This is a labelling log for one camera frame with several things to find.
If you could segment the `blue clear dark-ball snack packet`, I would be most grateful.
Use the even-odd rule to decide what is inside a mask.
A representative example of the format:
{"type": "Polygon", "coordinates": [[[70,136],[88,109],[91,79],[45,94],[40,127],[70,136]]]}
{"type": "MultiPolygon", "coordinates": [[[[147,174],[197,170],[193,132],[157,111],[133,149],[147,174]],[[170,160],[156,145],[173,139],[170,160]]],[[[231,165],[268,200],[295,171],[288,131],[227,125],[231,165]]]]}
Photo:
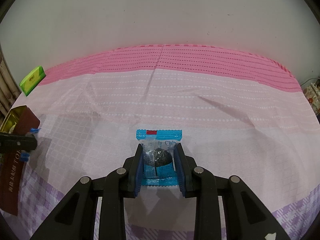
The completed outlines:
{"type": "Polygon", "coordinates": [[[182,140],[179,129],[136,130],[143,148],[143,186],[176,186],[174,149],[182,140]]]}

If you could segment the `small blue candy wrapper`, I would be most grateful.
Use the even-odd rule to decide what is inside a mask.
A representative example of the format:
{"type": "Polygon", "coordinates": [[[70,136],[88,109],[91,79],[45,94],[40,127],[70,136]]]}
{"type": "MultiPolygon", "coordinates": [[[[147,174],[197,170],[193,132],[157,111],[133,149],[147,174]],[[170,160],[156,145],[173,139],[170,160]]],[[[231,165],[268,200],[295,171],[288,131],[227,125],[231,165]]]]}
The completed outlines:
{"type": "MultiPolygon", "coordinates": [[[[26,137],[33,137],[34,139],[38,140],[39,138],[39,132],[40,132],[40,128],[31,128],[30,132],[28,132],[25,136],[26,137]]],[[[21,151],[21,155],[20,155],[20,161],[23,161],[25,163],[27,163],[30,159],[30,155],[34,152],[35,150],[31,150],[29,152],[22,150],[21,151]]]]}

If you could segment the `pink purple checked tablecloth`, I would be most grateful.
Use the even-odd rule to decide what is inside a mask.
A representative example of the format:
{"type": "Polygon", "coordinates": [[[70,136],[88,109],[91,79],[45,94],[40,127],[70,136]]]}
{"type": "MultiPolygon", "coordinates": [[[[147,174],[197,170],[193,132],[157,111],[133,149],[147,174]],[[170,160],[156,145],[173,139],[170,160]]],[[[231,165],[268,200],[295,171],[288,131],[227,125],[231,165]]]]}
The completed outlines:
{"type": "Polygon", "coordinates": [[[214,175],[238,175],[291,239],[319,211],[319,122],[298,81],[262,56],[216,47],[127,47],[72,60],[16,106],[40,119],[19,214],[4,218],[29,239],[82,177],[120,167],[138,129],[180,129],[182,146],[214,175]]]}

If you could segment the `green tissue pack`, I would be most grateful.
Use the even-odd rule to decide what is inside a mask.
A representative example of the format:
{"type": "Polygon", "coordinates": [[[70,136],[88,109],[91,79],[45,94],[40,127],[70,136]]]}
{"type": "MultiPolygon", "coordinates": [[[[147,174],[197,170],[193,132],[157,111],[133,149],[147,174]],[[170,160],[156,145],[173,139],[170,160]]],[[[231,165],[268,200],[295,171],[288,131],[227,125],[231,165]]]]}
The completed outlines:
{"type": "Polygon", "coordinates": [[[37,66],[20,82],[19,87],[25,96],[28,96],[31,91],[46,77],[42,66],[37,66]]]}

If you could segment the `brown toffee tin box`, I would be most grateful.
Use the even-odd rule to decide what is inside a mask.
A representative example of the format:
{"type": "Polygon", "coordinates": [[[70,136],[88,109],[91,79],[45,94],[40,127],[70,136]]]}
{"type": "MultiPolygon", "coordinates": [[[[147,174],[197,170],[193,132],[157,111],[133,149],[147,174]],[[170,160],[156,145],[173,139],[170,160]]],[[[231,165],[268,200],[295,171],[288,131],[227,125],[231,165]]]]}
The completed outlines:
{"type": "MultiPolygon", "coordinates": [[[[26,106],[12,108],[1,124],[1,132],[26,135],[31,128],[38,128],[40,120],[26,106]]],[[[1,210],[18,215],[18,195],[25,162],[20,161],[21,151],[1,153],[1,210]]]]}

